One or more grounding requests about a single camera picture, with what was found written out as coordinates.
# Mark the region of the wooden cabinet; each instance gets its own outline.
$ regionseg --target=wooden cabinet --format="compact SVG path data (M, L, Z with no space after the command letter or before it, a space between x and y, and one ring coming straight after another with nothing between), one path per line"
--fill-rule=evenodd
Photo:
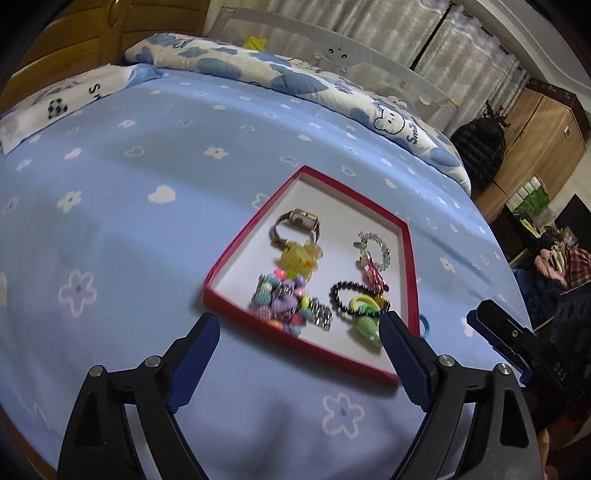
M525 88L510 112L506 150L494 182L474 195L474 203L491 223L503 205L529 179L538 176L552 200L585 152L572 110L540 92Z

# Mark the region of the screw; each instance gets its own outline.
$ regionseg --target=screw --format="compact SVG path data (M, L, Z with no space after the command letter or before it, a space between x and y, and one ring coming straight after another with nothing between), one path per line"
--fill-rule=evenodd
M498 371L501 372L503 375L510 375L513 371L511 367L507 364L498 364L496 367Z
M160 364L160 357L158 355L149 356L145 360L144 364L146 367L150 367L150 368L157 367Z
M439 363L442 364L444 367L452 367L453 365L455 365L456 361L451 355L440 355Z
M103 368L100 365L93 366L90 370L88 370L88 374L91 377L99 377L103 372Z

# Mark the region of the purple heart charm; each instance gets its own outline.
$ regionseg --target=purple heart charm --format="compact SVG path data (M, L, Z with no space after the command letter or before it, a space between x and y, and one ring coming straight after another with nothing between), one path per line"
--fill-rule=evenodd
M298 306L298 300L293 295L283 295L273 299L271 302L271 312L273 315L289 312Z

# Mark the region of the gray curtain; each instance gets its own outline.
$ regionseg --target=gray curtain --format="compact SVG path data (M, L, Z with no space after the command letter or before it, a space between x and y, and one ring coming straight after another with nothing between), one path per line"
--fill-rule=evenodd
M269 0L268 10L346 35L410 67L449 4L449 0Z
M443 131L447 136L481 116L486 100L510 111L528 80L517 58L504 52L499 39L461 5L451 8L416 72L460 103Z

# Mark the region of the wooden wardrobe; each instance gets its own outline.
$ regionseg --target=wooden wardrobe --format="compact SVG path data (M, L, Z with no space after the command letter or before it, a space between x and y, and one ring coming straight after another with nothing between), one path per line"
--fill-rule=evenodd
M550 200L571 176L585 153L589 123L576 96L539 80L523 90L507 118L505 158L500 170L473 201L488 223L533 176Z

